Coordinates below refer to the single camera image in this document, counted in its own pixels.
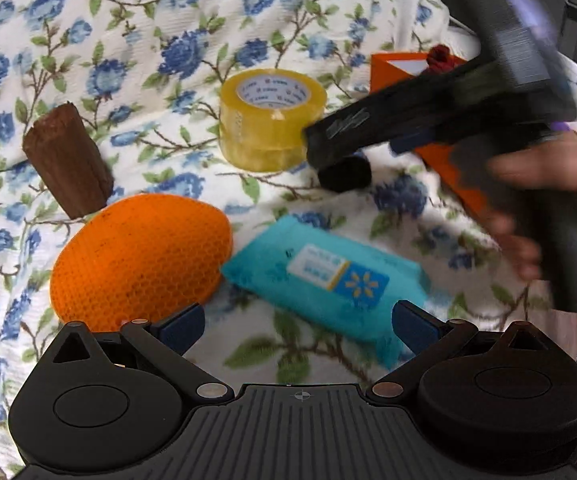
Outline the person's right hand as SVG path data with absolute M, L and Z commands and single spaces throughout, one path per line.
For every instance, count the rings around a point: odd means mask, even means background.
M 568 131 L 553 141 L 494 157 L 488 170 L 494 179 L 515 188 L 522 201 L 516 214 L 509 207 L 489 209 L 483 225 L 522 281 L 541 280 L 542 250 L 523 225 L 528 218 L 526 203 L 551 193 L 577 196 L 577 133 Z

